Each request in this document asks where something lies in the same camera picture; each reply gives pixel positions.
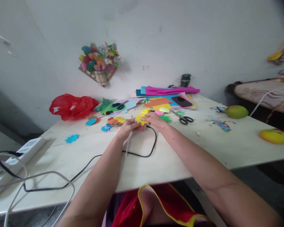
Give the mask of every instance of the white power strip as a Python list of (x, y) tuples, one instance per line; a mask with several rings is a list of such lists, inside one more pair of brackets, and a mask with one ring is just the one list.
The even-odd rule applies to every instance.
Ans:
[[(26, 164), (36, 153), (37, 151), (45, 144), (46, 140), (44, 138), (36, 138), (28, 141), (23, 147), (21, 147), (17, 153), (23, 153), (19, 159), (23, 164)], [(2, 163), (11, 170), (14, 174), (18, 174), (22, 169), (21, 164), (17, 159), (9, 158)], [(2, 167), (0, 166), (0, 186), (10, 182), (14, 177), (9, 175)]]

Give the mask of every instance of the patterned bed sheet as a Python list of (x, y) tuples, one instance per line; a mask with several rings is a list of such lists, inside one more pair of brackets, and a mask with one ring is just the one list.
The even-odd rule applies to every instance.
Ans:
[[(258, 103), (262, 96), (267, 92), (279, 88), (284, 88), (284, 83), (272, 79), (239, 84), (234, 88), (234, 92), (237, 96), (245, 100)], [(265, 96), (260, 105), (269, 109), (274, 109), (282, 102), (284, 102), (284, 89), (269, 93)], [(278, 107), (277, 111), (284, 113), (284, 103)]]

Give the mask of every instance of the red plastic bag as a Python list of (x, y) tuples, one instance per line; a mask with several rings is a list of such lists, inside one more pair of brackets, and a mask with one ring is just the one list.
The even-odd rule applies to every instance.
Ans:
[(75, 97), (70, 94), (60, 95), (50, 105), (49, 111), (54, 115), (60, 115), (64, 121), (87, 117), (90, 112), (99, 104), (92, 97)]

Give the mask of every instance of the smartphone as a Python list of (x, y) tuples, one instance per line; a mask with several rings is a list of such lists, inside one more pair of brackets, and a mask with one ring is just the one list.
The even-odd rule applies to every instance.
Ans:
[(192, 106), (192, 103), (190, 103), (189, 101), (185, 100), (181, 96), (172, 97), (171, 99), (174, 100), (176, 103), (178, 103), (179, 106), (181, 106), (181, 107)]

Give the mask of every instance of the left hand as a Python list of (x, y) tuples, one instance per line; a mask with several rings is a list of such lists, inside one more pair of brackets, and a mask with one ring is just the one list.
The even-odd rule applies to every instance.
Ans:
[(117, 135), (120, 136), (122, 139), (126, 140), (131, 131), (143, 130), (145, 130), (144, 126), (142, 126), (140, 122), (136, 122), (134, 118), (131, 118), (124, 121)]

